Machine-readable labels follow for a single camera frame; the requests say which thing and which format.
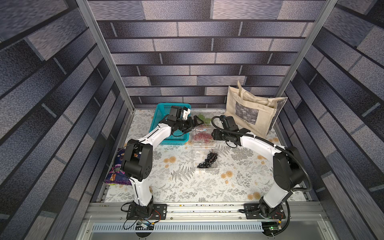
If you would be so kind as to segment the green grape bunch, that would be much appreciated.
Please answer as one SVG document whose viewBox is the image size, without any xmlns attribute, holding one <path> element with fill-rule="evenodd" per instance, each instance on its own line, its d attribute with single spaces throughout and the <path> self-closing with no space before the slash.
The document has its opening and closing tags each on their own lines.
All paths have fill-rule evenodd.
<svg viewBox="0 0 384 240">
<path fill-rule="evenodd" d="M 205 125 L 210 125 L 211 124 L 211 118 L 208 118 L 204 116 L 203 114 L 199 114 L 198 117 L 204 122 Z"/>
</svg>

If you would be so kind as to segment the clear clamshell container front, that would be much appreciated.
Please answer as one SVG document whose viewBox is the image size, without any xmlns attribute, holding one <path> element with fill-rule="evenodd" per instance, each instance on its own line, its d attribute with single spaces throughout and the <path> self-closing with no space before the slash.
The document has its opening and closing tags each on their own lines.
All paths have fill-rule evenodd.
<svg viewBox="0 0 384 240">
<path fill-rule="evenodd" d="M 206 117 L 203 114 L 196 114 L 195 117 L 197 117 L 197 126 L 196 129 L 202 130 L 202 129 L 212 129 L 213 125 L 211 123 L 211 118 Z"/>
</svg>

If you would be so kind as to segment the clear clamshell container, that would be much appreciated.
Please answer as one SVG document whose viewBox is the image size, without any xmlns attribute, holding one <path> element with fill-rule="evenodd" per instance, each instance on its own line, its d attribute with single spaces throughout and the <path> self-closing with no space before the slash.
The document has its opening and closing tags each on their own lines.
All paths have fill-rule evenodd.
<svg viewBox="0 0 384 240">
<path fill-rule="evenodd" d="M 218 174 L 219 154 L 216 149 L 196 149 L 192 154 L 191 168 L 199 173 Z"/>
<path fill-rule="evenodd" d="M 211 118 L 206 117 L 203 114 L 196 114 L 195 117 L 197 117 L 197 126 L 196 129 L 202 130 L 202 129 L 212 129 L 213 125 L 211 123 Z"/>
<path fill-rule="evenodd" d="M 207 131 L 197 131 L 192 134 L 192 145 L 195 149 L 213 148 L 216 142 L 213 140 L 211 133 Z"/>
</svg>

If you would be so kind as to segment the black grape bunch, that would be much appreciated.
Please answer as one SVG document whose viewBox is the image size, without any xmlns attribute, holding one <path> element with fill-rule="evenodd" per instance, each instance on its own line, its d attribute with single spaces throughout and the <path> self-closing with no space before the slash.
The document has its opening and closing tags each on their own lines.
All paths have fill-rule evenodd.
<svg viewBox="0 0 384 240">
<path fill-rule="evenodd" d="M 218 154 L 209 152 L 204 160 L 197 164 L 197 168 L 199 169 L 209 169 L 217 167 Z"/>
</svg>

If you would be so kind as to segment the clear clamshell container back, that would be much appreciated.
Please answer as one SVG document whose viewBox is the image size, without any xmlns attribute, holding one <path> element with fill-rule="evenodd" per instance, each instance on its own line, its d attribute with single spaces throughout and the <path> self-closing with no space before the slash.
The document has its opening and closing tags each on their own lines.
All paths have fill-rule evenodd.
<svg viewBox="0 0 384 240">
<path fill-rule="evenodd" d="M 196 149 L 192 154 L 191 168 L 199 173 L 218 174 L 219 154 L 216 149 Z"/>
</svg>

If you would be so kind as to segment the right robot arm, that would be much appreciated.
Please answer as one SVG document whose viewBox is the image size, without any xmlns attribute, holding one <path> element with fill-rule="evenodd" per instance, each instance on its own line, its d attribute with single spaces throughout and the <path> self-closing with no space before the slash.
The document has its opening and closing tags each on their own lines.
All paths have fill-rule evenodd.
<svg viewBox="0 0 384 240">
<path fill-rule="evenodd" d="M 248 129 L 239 129 L 232 116 L 215 116 L 211 124 L 214 127 L 214 140 L 253 150 L 273 162 L 274 183 L 256 207 L 240 210 L 244 214 L 264 219 L 283 219 L 283 204 L 288 203 L 288 198 L 294 192 L 308 192 L 312 189 L 309 174 L 296 148 L 279 146 L 252 134 Z"/>
</svg>

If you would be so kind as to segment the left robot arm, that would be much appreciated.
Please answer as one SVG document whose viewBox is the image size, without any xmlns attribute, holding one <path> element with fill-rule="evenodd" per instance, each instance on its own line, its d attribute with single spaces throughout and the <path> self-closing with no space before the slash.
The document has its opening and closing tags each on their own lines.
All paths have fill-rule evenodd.
<svg viewBox="0 0 384 240">
<path fill-rule="evenodd" d="M 180 131 L 183 135 L 204 123 L 198 116 L 190 116 L 187 107 L 171 106 L 157 126 L 138 140 L 129 140 L 122 162 L 122 170 L 134 189 L 134 201 L 127 210 L 127 219 L 150 218 L 154 213 L 154 198 L 147 181 L 153 168 L 153 150 L 160 143 Z"/>
</svg>

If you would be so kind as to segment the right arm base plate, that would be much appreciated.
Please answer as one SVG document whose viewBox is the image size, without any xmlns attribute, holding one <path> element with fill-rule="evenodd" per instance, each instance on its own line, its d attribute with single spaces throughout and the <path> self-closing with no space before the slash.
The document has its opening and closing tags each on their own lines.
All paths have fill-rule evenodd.
<svg viewBox="0 0 384 240">
<path fill-rule="evenodd" d="M 270 208 L 266 204 L 259 206 L 259 203 L 244 204 L 242 213 L 246 215 L 247 220 L 283 220 L 286 214 L 282 204 L 275 208 Z"/>
</svg>

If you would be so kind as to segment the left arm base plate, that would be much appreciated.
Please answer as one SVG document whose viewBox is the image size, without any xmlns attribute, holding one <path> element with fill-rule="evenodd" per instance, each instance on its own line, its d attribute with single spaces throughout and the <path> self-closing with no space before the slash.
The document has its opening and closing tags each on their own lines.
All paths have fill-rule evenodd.
<svg viewBox="0 0 384 240">
<path fill-rule="evenodd" d="M 167 204 L 149 204 L 148 206 L 139 206 L 136 203 L 129 205 L 128 209 L 125 210 L 127 213 L 127 220 L 135 219 L 147 219 L 161 221 L 167 218 Z"/>
</svg>

